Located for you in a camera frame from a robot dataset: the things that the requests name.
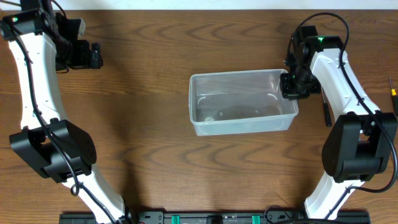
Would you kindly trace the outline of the clear plastic container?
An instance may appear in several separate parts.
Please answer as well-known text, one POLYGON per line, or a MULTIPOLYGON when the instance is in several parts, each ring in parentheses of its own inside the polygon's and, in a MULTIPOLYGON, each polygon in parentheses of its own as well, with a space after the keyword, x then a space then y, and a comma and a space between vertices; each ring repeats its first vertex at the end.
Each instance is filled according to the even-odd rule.
POLYGON ((284 69, 202 73, 190 77, 188 107, 197 136, 285 131, 299 113, 283 98, 284 69))

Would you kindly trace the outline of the small claw hammer black handle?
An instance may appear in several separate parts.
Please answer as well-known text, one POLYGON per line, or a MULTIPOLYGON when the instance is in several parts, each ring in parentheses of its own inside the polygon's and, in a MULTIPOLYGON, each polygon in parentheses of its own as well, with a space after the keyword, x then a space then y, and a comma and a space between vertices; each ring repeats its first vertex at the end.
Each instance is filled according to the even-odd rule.
POLYGON ((327 127, 331 127, 332 122, 331 122, 330 110, 329 110, 328 103, 326 101, 325 92, 323 89, 322 89, 322 100, 323 100, 323 113, 324 113, 325 125, 327 127))

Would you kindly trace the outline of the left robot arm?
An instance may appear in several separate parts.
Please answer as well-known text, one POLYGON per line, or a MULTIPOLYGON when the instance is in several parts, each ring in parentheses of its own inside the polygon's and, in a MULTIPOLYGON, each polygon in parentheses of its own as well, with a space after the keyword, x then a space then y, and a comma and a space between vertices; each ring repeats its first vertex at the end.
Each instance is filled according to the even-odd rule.
POLYGON ((101 48, 83 39, 85 22, 54 11, 55 1, 22 0, 21 11, 1 20, 1 34, 17 65, 22 96, 21 130, 12 150, 42 178, 70 189, 90 208, 95 223, 135 223, 124 199, 96 166, 91 136, 69 121, 58 74, 99 69, 101 48))

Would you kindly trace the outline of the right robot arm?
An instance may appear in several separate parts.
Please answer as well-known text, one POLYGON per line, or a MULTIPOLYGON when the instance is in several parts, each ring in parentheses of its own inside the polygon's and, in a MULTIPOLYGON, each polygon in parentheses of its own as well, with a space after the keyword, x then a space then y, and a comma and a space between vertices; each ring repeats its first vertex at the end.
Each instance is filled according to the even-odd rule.
POLYGON ((334 220, 355 190, 386 170, 396 159, 394 113, 383 113, 362 89, 337 35, 318 35, 315 26, 301 26, 291 37, 289 73, 280 76, 288 100, 323 93, 335 124, 322 149, 323 176, 303 203, 309 219, 334 220))

